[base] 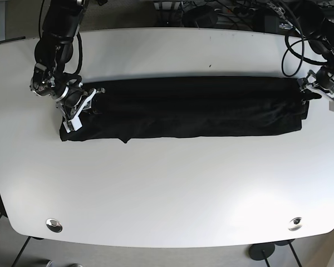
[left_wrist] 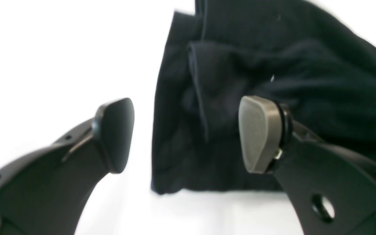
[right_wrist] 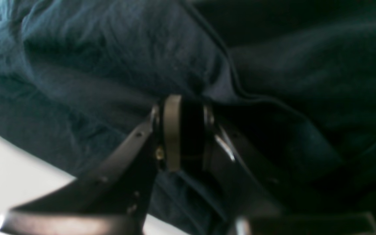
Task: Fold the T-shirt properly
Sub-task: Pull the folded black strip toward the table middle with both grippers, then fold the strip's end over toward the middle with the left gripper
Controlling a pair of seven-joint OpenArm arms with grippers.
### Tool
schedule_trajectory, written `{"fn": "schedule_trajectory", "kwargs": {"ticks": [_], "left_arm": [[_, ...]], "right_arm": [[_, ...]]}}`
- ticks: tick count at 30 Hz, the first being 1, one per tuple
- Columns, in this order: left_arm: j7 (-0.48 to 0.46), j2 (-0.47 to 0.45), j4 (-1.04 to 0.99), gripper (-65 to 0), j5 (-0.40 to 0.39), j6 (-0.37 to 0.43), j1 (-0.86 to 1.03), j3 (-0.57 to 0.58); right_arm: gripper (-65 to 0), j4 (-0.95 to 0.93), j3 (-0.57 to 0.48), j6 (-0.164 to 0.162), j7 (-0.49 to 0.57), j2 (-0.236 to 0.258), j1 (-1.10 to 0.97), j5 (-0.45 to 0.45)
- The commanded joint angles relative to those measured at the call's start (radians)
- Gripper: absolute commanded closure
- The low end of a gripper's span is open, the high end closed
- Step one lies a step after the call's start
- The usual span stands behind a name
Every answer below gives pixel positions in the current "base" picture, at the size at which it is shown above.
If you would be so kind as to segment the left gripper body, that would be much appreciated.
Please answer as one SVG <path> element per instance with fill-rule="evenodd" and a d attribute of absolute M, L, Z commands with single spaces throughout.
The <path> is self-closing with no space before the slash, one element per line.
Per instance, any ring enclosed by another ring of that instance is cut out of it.
<path fill-rule="evenodd" d="M 322 66 L 317 72 L 309 70 L 307 76 L 297 80 L 300 90 L 309 90 L 325 96 L 334 103 L 334 69 Z"/>

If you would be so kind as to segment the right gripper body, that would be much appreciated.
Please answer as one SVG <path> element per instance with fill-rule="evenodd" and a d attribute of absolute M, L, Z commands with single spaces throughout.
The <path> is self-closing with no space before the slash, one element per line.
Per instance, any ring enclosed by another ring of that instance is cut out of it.
<path fill-rule="evenodd" d="M 92 108 L 93 98 L 97 94 L 105 93 L 102 87 L 88 90 L 82 87 L 82 77 L 78 74 L 54 74 L 43 64 L 35 64 L 31 92 L 37 96 L 50 96 L 68 124 L 73 124 L 81 112 Z"/>

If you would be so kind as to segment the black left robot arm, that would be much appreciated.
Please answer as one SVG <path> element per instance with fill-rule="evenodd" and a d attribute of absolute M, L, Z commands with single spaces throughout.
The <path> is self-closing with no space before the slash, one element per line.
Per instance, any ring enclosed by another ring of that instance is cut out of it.
<path fill-rule="evenodd" d="M 304 62 L 320 67 L 298 80 L 300 90 L 324 96 L 334 111 L 334 23 L 312 1 L 267 1 L 267 5 L 291 26 L 284 37 L 285 53 L 300 59 L 296 71 Z"/>

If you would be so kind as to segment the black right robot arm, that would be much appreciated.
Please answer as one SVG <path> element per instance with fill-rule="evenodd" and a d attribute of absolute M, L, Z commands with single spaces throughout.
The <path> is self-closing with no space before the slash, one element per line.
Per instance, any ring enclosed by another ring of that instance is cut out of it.
<path fill-rule="evenodd" d="M 56 101 L 69 131 L 81 127 L 80 113 L 91 108 L 96 94 L 104 92 L 82 88 L 83 48 L 79 29 L 88 5 L 88 1 L 51 1 L 46 15 L 39 17 L 30 90 Z"/>

